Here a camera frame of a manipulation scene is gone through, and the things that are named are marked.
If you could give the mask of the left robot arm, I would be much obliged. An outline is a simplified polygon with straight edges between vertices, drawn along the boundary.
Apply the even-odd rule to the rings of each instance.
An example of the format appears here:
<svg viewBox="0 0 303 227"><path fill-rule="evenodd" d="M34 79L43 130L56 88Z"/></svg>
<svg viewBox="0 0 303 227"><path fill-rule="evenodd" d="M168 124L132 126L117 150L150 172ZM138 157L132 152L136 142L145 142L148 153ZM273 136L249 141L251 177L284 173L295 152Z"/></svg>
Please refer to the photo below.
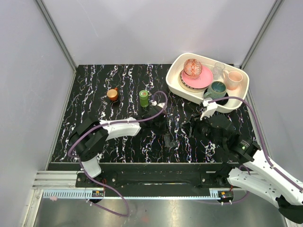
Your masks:
<svg viewBox="0 0 303 227"><path fill-rule="evenodd" d="M97 154L101 152L108 140L124 136L134 137L143 129L163 130L165 118L165 108L156 105L148 113L135 118L130 117L117 121L86 119L74 129L69 137L72 151L76 152L82 169L87 172L86 182L91 187L98 187L102 183L101 167Z"/></svg>

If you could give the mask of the green pill bottle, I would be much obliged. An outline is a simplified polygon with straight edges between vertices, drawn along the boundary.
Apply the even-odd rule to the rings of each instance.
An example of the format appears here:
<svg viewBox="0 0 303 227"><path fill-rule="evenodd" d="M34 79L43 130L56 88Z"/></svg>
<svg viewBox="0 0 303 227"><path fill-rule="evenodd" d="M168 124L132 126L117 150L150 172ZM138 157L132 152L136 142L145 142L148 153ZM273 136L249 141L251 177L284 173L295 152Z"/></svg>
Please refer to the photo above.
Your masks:
<svg viewBox="0 0 303 227"><path fill-rule="evenodd" d="M149 92L147 90L141 90L139 92L140 105L146 108L149 105Z"/></svg>

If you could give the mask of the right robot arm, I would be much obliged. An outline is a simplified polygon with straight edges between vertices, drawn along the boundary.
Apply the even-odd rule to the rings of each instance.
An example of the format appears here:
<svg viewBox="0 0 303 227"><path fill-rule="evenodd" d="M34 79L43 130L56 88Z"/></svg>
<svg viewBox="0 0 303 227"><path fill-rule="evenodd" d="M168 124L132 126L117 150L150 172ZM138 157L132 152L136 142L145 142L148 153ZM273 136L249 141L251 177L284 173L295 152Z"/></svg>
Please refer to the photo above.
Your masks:
<svg viewBox="0 0 303 227"><path fill-rule="evenodd" d="M303 222L303 183L286 173L254 140L237 133L224 115L200 119L192 116L182 126L190 137L203 136L219 145L223 153L257 173L249 175L231 164L211 174L210 182L219 187L232 185L247 190L273 204L288 220Z"/></svg>

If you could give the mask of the clear weekly pill organizer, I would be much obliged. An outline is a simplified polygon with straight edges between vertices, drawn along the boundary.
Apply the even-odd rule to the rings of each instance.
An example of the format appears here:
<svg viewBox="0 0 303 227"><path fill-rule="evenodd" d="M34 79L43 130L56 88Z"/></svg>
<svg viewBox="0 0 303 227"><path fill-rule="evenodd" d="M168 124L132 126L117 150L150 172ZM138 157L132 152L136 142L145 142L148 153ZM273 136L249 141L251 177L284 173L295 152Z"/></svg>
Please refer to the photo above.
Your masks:
<svg viewBox="0 0 303 227"><path fill-rule="evenodd" d="M179 145L178 141L172 140L172 137L170 134L164 134L163 139L164 139L164 145L166 148L175 148L175 147L178 147L178 145Z"/></svg>

